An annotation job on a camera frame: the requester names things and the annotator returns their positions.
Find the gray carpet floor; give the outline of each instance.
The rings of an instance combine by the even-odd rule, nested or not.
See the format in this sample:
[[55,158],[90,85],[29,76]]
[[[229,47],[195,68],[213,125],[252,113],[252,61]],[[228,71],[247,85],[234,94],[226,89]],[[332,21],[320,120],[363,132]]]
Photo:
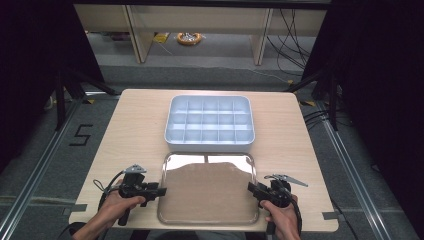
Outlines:
[[[89,37],[94,40],[99,38],[99,36]],[[222,36],[210,36],[207,41],[212,42],[214,38],[223,41]],[[234,42],[234,39],[238,39],[237,36],[229,36],[229,38],[231,43]],[[241,51],[242,54],[230,57],[234,62],[227,64],[227,66],[235,65],[234,68],[225,67],[226,64],[220,62],[225,59],[225,54],[231,55],[229,51],[232,48],[228,48],[230,50],[226,50],[225,54],[204,50],[207,52],[191,56],[197,60],[190,59],[190,61],[198,62],[199,59],[204,60],[208,59],[208,56],[212,56],[212,60],[216,60],[216,63],[219,63],[217,66],[187,67],[181,66],[181,64],[175,65],[174,61],[183,61],[187,59],[187,55],[190,56],[190,53],[186,53],[186,55],[183,55],[182,52],[176,54],[182,50],[170,43],[171,45],[166,45],[167,50],[171,49],[173,52],[173,56],[169,58],[168,53],[161,52],[163,48],[154,45],[148,62],[146,62],[146,65],[140,66],[134,63],[135,59],[132,58],[132,52],[129,50],[131,46],[128,43],[118,42],[112,49],[106,48],[105,46],[107,45],[104,44],[104,42],[93,42],[93,49],[107,84],[116,90],[126,88],[165,88],[283,91],[288,86],[288,80],[293,80],[294,82],[300,80],[297,76],[276,70],[274,65],[276,63],[275,54],[271,50],[266,53],[263,66],[251,66],[249,69],[237,67],[245,64],[245,61],[251,57],[245,53],[246,49],[249,48],[245,40],[241,40],[237,49],[237,53]],[[116,64],[116,59],[119,59],[119,56],[121,57],[120,64]],[[170,63],[171,65],[158,67],[154,62],[160,61],[160,59],[162,59],[161,63]],[[296,70],[294,67],[288,67],[286,70],[292,71],[291,73],[301,74],[301,71]],[[310,84],[296,93],[301,103],[313,101],[310,96],[313,87],[314,84]],[[89,85],[84,85],[84,88],[87,91],[97,91]],[[78,197],[85,176],[118,102],[116,97],[107,95],[99,95],[92,98],[94,99],[92,104],[81,104],[78,106],[65,131],[63,140],[53,156],[52,162],[11,239],[55,239],[68,224],[69,209],[72,208]],[[300,104],[300,109],[303,115],[318,110],[316,106],[306,104]],[[418,239],[384,179],[377,171],[371,168],[373,161],[369,157],[354,125],[349,121],[348,114],[343,111],[338,112],[337,120],[338,133],[393,239]],[[84,128],[83,132],[81,132],[91,137],[85,146],[71,146],[72,143],[81,141],[81,139],[74,137],[81,124],[92,125],[92,127]],[[339,229],[334,233],[305,232],[302,235],[302,239],[355,239],[353,232],[358,235],[359,239],[375,239],[376,237],[361,208],[358,197],[353,191],[333,143],[328,137],[323,122],[317,118],[316,121],[308,123],[307,126],[310,129],[309,134],[330,197],[342,209],[346,220],[339,222]],[[32,135],[28,138],[22,153],[13,159],[0,175],[0,216],[5,216],[14,199],[26,184],[28,177],[52,138],[55,127],[56,110],[52,108],[40,117],[37,127],[34,128]],[[348,223],[352,226],[353,231],[349,228]],[[112,229],[106,239],[129,239],[130,236],[130,230]]]

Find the person's right hand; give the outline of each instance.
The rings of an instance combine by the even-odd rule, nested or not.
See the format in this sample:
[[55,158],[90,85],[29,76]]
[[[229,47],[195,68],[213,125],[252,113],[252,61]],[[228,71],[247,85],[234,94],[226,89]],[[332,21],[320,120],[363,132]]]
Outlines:
[[[293,200],[297,202],[297,196],[292,195]],[[266,217],[267,222],[274,222],[276,229],[275,235],[280,240],[298,240],[300,239],[297,229],[297,217],[294,211],[294,206],[290,203],[285,208],[279,208],[268,200],[260,202],[261,206],[271,213],[271,216]]]

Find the light wood table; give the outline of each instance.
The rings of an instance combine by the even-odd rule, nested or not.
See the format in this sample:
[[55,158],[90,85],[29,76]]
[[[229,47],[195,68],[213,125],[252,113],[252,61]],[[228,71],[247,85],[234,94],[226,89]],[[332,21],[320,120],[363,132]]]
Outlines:
[[[299,197],[303,231],[337,230],[337,220],[323,217],[323,212],[334,212],[334,209],[297,99],[292,93],[277,92],[125,90],[76,202],[87,204],[86,211],[73,212],[69,222],[87,222],[96,214],[101,191],[93,179],[107,185],[119,171],[136,163],[147,169],[146,182],[160,182],[163,162],[170,152],[164,139],[169,106],[174,96],[184,94],[249,98],[256,134],[250,154],[255,161],[258,181],[269,185],[264,176],[280,173],[308,183],[308,187],[291,184],[292,193]],[[166,225],[158,220],[157,208],[158,199],[145,208],[136,207],[125,227],[262,232],[268,215],[261,209],[256,223],[242,226]]]

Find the table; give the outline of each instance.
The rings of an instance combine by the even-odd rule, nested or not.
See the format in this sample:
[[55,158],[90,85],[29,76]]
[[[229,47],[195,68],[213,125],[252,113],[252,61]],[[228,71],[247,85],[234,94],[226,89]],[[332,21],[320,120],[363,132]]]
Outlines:
[[[255,125],[255,142],[250,154],[255,159],[258,181],[264,176],[287,174],[309,187],[292,184],[299,197],[303,231],[333,232],[336,219],[324,220],[324,212],[334,212],[327,188],[297,99],[292,93],[127,89],[116,106],[76,204],[87,204],[86,211],[73,212],[69,222],[87,222],[97,212],[101,192],[93,179],[108,184],[121,170],[137,163],[147,169],[146,182],[160,182],[162,164],[169,153],[164,131],[169,105],[176,95],[240,95],[250,99]],[[158,200],[130,213],[126,228],[265,231],[268,213],[260,210],[251,225],[165,225],[157,218]]]

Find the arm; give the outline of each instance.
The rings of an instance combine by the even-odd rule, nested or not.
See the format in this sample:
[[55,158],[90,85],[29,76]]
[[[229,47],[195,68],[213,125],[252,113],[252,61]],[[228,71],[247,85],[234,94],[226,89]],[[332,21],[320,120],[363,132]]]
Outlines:
[[261,206],[271,213],[272,217],[266,217],[267,222],[274,222],[276,225],[275,235],[280,240],[300,240],[297,229],[297,217],[293,204],[285,208],[279,208],[270,201],[263,200]]
[[113,226],[115,221],[124,215],[127,208],[133,209],[137,204],[145,202],[144,197],[122,198],[118,191],[112,191],[103,206],[88,223],[76,232],[74,240],[91,240],[98,237],[104,230]]

